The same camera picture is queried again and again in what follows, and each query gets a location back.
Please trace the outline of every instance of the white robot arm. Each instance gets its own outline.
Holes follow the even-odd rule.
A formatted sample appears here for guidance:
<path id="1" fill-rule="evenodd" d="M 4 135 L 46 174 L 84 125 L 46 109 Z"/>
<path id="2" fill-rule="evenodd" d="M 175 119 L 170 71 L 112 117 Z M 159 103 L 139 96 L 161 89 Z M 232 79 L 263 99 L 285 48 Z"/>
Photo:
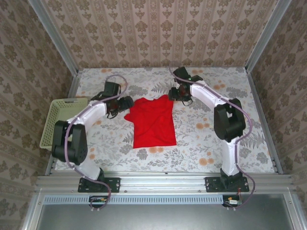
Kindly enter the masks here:
<path id="1" fill-rule="evenodd" d="M 209 87 L 205 81 L 197 81 L 198 83 L 201 83 L 202 85 L 206 85 Z M 193 97 L 198 98 L 203 102 L 205 105 L 207 105 L 212 111 L 214 111 L 214 108 L 217 105 L 224 105 L 225 102 L 223 102 L 220 98 L 223 97 L 220 95 L 220 97 L 217 97 L 216 95 L 213 95 L 210 91 L 204 89 L 203 87 L 199 85 L 191 85 L 190 86 L 190 93 Z M 222 140 L 222 150 L 223 150 L 223 164 L 222 164 L 222 170 L 227 176 L 233 176 L 239 173 L 238 168 L 236 167 L 236 161 L 235 161 L 235 142 L 239 139 L 239 137 L 233 138 L 230 142 L 227 142 L 226 140 Z"/>
<path id="2" fill-rule="evenodd" d="M 129 96 L 109 100 L 105 103 L 99 102 L 102 99 L 114 97 L 118 93 L 120 93 L 119 84 L 106 82 L 105 90 L 93 97 L 85 109 L 67 121 L 58 121 L 54 128 L 52 156 L 66 162 L 64 140 L 68 126 L 73 122 L 67 147 L 69 165 L 73 165 L 74 169 L 91 180 L 105 181 L 103 170 L 87 156 L 86 133 L 99 118 L 105 115 L 108 118 L 110 115 L 111 118 L 114 118 L 118 113 L 134 105 L 132 98 Z"/>
<path id="3" fill-rule="evenodd" d="M 213 183 L 207 183 L 208 191 L 232 191 L 237 190 L 237 185 L 241 186 L 247 182 L 237 167 L 236 147 L 239 147 L 238 139 L 243 135 L 246 127 L 243 113 L 238 109 L 242 108 L 238 99 L 229 100 L 228 98 L 211 89 L 203 79 L 196 75 L 191 77 L 184 67 L 180 67 L 173 72 L 175 82 L 180 86 L 172 87 L 168 97 L 173 101 L 188 102 L 191 97 L 196 97 L 206 104 L 214 113 L 214 131 L 221 139 L 223 149 L 223 164 L 221 177 L 213 178 Z"/>

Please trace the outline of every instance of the gray floor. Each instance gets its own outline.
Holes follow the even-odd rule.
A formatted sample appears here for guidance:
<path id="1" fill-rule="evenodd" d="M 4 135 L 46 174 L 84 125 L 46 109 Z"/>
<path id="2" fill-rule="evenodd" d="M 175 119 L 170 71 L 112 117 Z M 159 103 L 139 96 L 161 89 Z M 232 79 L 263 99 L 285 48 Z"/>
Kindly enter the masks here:
<path id="1" fill-rule="evenodd" d="M 255 195 L 236 211 L 221 205 L 45 205 L 38 230 L 292 230 L 281 195 Z"/>

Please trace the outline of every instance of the laundry basket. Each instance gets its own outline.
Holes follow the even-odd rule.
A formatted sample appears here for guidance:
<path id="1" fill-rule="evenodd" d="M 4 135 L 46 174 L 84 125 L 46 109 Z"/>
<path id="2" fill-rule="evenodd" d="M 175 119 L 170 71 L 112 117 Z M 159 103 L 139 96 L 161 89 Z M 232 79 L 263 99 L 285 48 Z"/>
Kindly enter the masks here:
<path id="1" fill-rule="evenodd" d="M 54 125 L 57 121 L 66 121 L 77 115 L 88 105 L 88 98 L 56 99 L 51 102 L 47 120 L 39 146 L 51 151 Z"/>

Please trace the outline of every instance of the aluminum frame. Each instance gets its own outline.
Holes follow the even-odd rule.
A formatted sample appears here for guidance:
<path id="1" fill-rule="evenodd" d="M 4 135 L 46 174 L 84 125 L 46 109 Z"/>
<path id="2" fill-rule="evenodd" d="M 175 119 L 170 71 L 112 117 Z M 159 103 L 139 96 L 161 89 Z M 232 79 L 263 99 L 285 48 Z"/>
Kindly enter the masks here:
<path id="1" fill-rule="evenodd" d="M 218 173 L 164 173 L 164 172 L 107 172 L 107 177 L 120 177 L 120 196 L 208 196 L 204 178 L 218 176 Z M 283 194 L 295 230 L 305 230 L 306 220 L 295 194 L 291 176 L 277 173 L 251 173 L 256 182 L 255 194 Z M 35 230 L 48 195 L 79 196 L 77 192 L 80 177 L 75 172 L 64 172 L 40 176 L 37 180 L 35 195 L 30 204 L 23 230 Z M 214 193 L 231 195 L 235 193 Z M 107 195 L 106 193 L 85 193 L 84 195 Z"/>
<path id="2" fill-rule="evenodd" d="M 43 27 L 49 34 L 53 44 L 56 46 L 61 57 L 63 58 L 67 68 L 70 70 L 73 77 L 77 75 L 78 65 L 73 59 L 69 49 L 66 47 L 65 42 L 62 40 L 60 33 L 57 32 L 44 4 L 41 0 L 29 0 L 33 10 L 40 19 Z"/>
<path id="3" fill-rule="evenodd" d="M 272 37 L 276 27 L 281 21 L 284 13 L 288 9 L 291 1 L 290 0 L 280 0 L 277 2 L 276 7 L 273 10 L 267 24 L 265 25 L 260 38 L 257 41 L 252 53 L 250 54 L 248 61 L 246 63 L 246 68 L 248 71 L 252 71 L 255 67 L 258 59 L 260 58 L 265 46 L 268 44 L 270 38 Z"/>

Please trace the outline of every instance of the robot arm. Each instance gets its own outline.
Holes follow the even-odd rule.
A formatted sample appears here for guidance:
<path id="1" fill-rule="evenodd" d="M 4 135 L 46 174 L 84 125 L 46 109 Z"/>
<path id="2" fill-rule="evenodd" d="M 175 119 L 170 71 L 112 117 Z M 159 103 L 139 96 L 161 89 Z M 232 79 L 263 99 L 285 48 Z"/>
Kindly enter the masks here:
<path id="1" fill-rule="evenodd" d="M 198 83 L 201 83 L 203 85 L 206 85 L 206 82 L 201 80 L 197 81 Z M 227 105 L 225 102 L 223 102 L 220 97 L 216 97 L 208 90 L 204 89 L 203 87 L 199 85 L 191 85 L 190 86 L 190 93 L 191 96 L 198 98 L 201 102 L 203 102 L 205 105 L 207 105 L 212 111 L 218 106 L 218 105 Z M 245 121 L 243 119 L 242 127 L 245 127 Z M 230 140 L 230 142 L 226 141 L 223 138 L 222 133 L 216 133 L 217 136 L 222 139 L 222 150 L 223 150 L 223 164 L 222 164 L 222 170 L 227 176 L 233 176 L 239 173 L 238 168 L 236 167 L 236 161 L 235 161 L 235 142 L 239 139 L 239 137 L 235 137 Z"/>
<path id="2" fill-rule="evenodd" d="M 109 100 L 106 103 L 97 103 L 97 101 L 102 99 L 116 96 L 120 93 L 119 89 L 119 84 L 106 82 L 105 90 L 93 97 L 85 109 L 67 121 L 58 121 L 55 124 L 51 150 L 52 156 L 62 162 L 66 162 L 64 155 L 66 130 L 69 124 L 77 119 L 69 133 L 71 140 L 68 141 L 68 158 L 75 169 L 95 181 L 104 181 L 104 173 L 101 168 L 87 157 L 86 133 L 99 118 L 105 115 L 108 115 L 108 117 L 112 115 L 111 118 L 114 118 L 118 113 L 133 107 L 134 102 L 129 96 Z"/>
<path id="3" fill-rule="evenodd" d="M 175 70 L 174 74 L 181 79 L 194 81 L 211 89 L 201 77 L 197 75 L 191 77 L 184 67 Z M 229 99 L 215 92 L 213 89 L 208 90 L 198 84 L 189 84 L 180 80 L 176 80 L 176 82 L 180 86 L 178 89 L 172 88 L 169 91 L 169 99 L 187 102 L 193 96 L 214 111 L 214 131 L 218 138 L 222 140 L 223 164 L 221 173 L 224 173 L 226 177 L 239 174 L 235 161 L 235 142 L 243 135 L 243 130 L 246 127 L 242 112 L 222 101 L 221 98 Z M 229 101 L 241 107 L 238 99 Z"/>

